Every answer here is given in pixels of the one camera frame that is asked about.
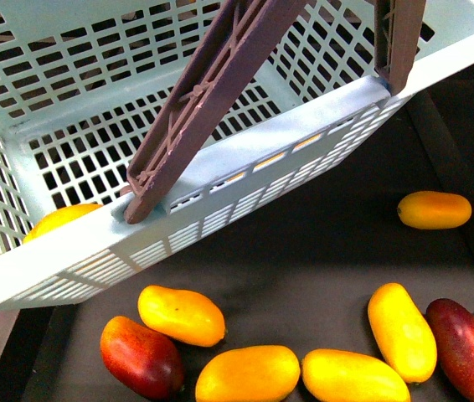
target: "table surface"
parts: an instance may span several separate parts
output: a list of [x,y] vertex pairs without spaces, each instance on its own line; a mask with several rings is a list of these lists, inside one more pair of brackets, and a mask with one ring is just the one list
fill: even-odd
[[[440,189],[406,110],[392,116],[343,163],[254,213],[77,307],[55,312],[27,401],[142,401],[101,362],[102,328],[116,315],[140,322],[147,285],[200,291],[219,305],[226,339],[178,344],[187,370],[180,400],[192,401],[202,367],[231,348],[283,344],[299,358],[315,348],[380,357],[367,303],[380,285],[403,284],[424,311],[449,297],[474,312],[474,261],[457,229],[403,226],[399,200]],[[414,402],[461,401],[438,368]],[[315,400],[300,382],[286,402]]]

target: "light blue basket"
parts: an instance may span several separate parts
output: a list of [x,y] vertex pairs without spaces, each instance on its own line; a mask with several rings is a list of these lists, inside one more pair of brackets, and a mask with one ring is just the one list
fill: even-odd
[[[474,0],[428,0],[392,98],[374,77],[373,5],[310,1],[170,194],[128,225],[127,164],[218,7],[0,0],[0,309],[82,302],[156,264],[335,167],[474,63]],[[106,206],[17,247],[45,214],[94,202]]]

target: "brown handle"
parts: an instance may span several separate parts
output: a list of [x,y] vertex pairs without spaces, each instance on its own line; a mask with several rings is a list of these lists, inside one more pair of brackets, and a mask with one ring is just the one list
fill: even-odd
[[406,86],[420,38],[425,0],[375,0],[375,69],[392,95]]
[[145,219],[171,189],[305,5],[224,2],[127,169],[126,222]]

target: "yellow mango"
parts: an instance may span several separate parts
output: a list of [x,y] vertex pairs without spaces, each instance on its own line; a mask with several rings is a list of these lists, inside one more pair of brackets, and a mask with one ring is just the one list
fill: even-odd
[[180,342],[210,347],[226,334],[220,309],[196,291],[150,285],[141,292],[137,304],[147,327]]
[[196,383],[197,402],[279,402],[296,387],[301,369],[287,347],[260,345],[215,356]]
[[76,204],[63,207],[45,215],[23,238],[23,243],[28,243],[40,236],[45,235],[51,230],[57,229],[64,224],[89,214],[96,209],[101,208],[100,204]]
[[361,353],[312,350],[302,360],[302,380],[323,402],[410,402],[403,379],[382,360]]
[[436,340],[410,294],[399,283],[377,289],[368,318],[384,360],[406,383],[422,383],[434,373]]
[[470,202],[458,194],[418,191],[401,199],[397,214],[416,229],[453,229],[471,217]]

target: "red mango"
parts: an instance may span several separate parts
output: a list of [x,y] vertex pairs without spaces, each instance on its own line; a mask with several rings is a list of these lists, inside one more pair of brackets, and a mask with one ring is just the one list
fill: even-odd
[[451,299],[434,300],[426,311],[438,361],[458,391],[474,402],[474,316]]
[[170,338],[127,317],[105,325],[100,351],[111,374],[145,398],[168,400],[183,387],[183,362]]

